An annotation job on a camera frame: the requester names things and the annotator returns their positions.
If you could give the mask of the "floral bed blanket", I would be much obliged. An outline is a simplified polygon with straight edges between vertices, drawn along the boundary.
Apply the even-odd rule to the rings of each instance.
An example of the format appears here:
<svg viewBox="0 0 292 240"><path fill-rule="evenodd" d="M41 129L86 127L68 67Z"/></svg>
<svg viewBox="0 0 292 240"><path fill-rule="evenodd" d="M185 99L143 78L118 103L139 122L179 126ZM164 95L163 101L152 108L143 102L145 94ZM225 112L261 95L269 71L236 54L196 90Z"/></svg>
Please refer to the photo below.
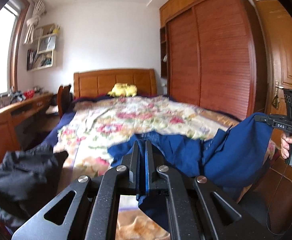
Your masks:
<svg viewBox="0 0 292 240"><path fill-rule="evenodd" d="M220 113L164 96L76 101L47 138L67 151L58 188L83 174L102 176L128 154L135 140L149 140L166 161L189 177L221 177L222 188L241 199L273 158L270 134L250 139L248 126Z"/></svg>

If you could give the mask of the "black garment pile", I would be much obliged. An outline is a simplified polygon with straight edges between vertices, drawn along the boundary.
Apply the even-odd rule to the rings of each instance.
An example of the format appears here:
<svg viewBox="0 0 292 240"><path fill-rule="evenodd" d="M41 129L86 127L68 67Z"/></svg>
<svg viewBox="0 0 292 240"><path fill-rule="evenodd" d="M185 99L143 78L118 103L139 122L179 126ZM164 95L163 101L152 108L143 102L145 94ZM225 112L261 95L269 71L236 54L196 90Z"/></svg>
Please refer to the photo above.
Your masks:
<svg viewBox="0 0 292 240"><path fill-rule="evenodd" d="M0 222L16 231L52 200L58 190L67 151L50 145L8 151L0 163Z"/></svg>

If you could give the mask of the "black gadget on desk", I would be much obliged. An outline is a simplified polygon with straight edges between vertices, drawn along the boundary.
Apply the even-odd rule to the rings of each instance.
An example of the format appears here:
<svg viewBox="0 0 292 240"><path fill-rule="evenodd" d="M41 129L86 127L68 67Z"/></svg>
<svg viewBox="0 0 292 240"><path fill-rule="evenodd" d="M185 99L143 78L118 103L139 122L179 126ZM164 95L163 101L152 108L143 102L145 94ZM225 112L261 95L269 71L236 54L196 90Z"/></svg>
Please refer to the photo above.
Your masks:
<svg viewBox="0 0 292 240"><path fill-rule="evenodd" d="M10 95L10 104L26 100L25 95L21 91L17 91Z"/></svg>

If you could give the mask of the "blue suit jacket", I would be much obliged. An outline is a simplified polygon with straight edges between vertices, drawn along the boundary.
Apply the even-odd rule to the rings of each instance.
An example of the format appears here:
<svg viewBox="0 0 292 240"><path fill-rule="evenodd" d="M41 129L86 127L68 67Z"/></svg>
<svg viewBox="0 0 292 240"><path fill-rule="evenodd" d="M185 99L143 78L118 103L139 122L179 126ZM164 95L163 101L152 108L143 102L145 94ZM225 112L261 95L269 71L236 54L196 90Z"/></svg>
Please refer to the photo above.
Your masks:
<svg viewBox="0 0 292 240"><path fill-rule="evenodd" d="M125 155L132 153L137 143L143 164L144 143L148 140L173 168L190 178L205 176L237 200L242 189L258 177L272 132L271 126L256 122L251 115L226 131L219 129L206 141L152 131L134 134L127 142L113 145L107 151L113 157L113 164L118 165Z"/></svg>

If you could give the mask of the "wooden desk chair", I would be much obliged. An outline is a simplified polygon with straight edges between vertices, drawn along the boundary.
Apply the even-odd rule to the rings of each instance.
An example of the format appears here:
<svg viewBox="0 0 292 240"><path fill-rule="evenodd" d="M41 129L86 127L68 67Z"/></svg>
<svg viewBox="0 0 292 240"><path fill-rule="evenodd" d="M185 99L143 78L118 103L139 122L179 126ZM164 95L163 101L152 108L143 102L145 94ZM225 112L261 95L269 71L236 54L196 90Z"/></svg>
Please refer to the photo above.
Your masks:
<svg viewBox="0 0 292 240"><path fill-rule="evenodd" d="M67 112L71 102L73 101L73 94L71 93L71 85L61 85L57 92L57 107L59 118Z"/></svg>

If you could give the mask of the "wooden louvered wardrobe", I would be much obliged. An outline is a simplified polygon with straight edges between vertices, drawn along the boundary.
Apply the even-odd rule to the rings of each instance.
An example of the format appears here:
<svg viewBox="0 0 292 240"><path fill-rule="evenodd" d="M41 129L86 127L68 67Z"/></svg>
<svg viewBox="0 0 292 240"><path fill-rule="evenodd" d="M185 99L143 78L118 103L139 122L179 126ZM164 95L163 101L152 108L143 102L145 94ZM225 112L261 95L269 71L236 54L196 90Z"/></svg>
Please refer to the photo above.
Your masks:
<svg viewBox="0 0 292 240"><path fill-rule="evenodd" d="M174 99L243 120L264 112L266 52L248 0L195 0L161 29L167 92Z"/></svg>

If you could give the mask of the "yellow Pikachu plush toy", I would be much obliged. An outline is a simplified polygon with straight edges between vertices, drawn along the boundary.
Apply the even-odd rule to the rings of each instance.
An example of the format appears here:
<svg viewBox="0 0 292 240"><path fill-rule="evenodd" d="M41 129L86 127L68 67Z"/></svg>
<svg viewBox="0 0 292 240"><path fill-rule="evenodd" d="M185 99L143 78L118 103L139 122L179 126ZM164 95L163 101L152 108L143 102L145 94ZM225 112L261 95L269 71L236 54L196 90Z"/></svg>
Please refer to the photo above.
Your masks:
<svg viewBox="0 0 292 240"><path fill-rule="evenodd" d="M113 97L130 97L137 95L137 87L127 83L116 83L114 87L107 93Z"/></svg>

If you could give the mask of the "red basket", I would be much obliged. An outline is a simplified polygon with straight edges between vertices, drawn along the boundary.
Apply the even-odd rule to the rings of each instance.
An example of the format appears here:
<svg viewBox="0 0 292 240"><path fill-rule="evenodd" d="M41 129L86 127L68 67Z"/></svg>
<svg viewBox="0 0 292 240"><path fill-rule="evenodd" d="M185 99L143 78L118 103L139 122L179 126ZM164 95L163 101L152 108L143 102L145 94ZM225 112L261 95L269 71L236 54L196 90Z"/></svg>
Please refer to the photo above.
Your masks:
<svg viewBox="0 0 292 240"><path fill-rule="evenodd" d="M31 90L25 91L23 95L25 96L26 100L31 99L35 95L35 90L31 89Z"/></svg>

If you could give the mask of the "tied beige curtain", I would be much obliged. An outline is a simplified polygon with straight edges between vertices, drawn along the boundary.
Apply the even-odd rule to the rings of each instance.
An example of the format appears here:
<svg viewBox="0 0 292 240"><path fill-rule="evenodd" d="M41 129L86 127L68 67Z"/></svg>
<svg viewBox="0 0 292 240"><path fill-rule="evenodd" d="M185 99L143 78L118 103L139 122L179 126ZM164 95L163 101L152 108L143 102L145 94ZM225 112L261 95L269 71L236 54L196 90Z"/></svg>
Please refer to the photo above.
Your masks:
<svg viewBox="0 0 292 240"><path fill-rule="evenodd" d="M39 21L41 19L41 16L45 13L45 11L46 11L46 7L45 7L44 1L43 0L38 0L35 3L34 10L33 10L31 18L29 18L27 20L27 22L26 22L27 31L26 31L26 34L25 34L25 38L24 38L23 44L31 44L31 43L33 43L35 28L37 27L37 25L38 25L38 23L39 23Z"/></svg>

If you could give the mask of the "white wall shelf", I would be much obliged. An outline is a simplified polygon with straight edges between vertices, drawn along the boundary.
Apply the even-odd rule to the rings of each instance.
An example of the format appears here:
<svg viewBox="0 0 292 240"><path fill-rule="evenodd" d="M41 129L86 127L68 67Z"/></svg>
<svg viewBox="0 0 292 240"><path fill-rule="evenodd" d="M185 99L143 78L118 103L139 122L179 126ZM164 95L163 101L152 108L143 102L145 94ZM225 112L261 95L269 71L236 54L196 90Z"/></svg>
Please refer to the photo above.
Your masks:
<svg viewBox="0 0 292 240"><path fill-rule="evenodd" d="M27 50L26 69L28 72L54 66L59 31L60 25L54 23L35 28L33 42L28 45Z"/></svg>

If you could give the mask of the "wooden room door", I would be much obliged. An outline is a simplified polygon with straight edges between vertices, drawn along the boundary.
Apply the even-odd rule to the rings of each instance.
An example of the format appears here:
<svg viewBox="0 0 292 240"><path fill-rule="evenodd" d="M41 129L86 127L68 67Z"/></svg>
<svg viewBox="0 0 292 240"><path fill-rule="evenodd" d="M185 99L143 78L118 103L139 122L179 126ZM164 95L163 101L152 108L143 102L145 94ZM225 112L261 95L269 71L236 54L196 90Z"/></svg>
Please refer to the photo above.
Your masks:
<svg viewBox="0 0 292 240"><path fill-rule="evenodd" d="M292 89L292 17L278 0L253 0L267 58L267 114L286 114L283 91Z"/></svg>

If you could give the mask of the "wooden bed headboard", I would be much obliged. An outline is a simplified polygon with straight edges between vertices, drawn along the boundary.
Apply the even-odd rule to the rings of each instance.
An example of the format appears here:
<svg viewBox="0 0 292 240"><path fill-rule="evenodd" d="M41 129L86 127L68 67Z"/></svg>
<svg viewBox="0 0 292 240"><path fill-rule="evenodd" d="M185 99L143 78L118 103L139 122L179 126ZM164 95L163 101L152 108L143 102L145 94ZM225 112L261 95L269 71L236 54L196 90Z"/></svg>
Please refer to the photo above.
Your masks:
<svg viewBox="0 0 292 240"><path fill-rule="evenodd" d="M74 96L96 98L111 91L116 83L137 87L142 96L157 95L157 83L153 69L105 69L74 73Z"/></svg>

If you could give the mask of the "wooden desk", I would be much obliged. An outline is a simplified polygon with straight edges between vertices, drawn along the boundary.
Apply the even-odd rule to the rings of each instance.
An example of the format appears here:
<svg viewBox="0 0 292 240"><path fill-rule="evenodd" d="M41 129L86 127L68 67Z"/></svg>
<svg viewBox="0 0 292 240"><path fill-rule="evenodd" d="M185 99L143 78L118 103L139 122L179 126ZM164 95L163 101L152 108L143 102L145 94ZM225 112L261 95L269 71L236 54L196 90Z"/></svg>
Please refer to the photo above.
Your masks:
<svg viewBox="0 0 292 240"><path fill-rule="evenodd" d="M6 152L21 150L15 127L48 108L52 96L53 93L44 93L0 109L0 163Z"/></svg>

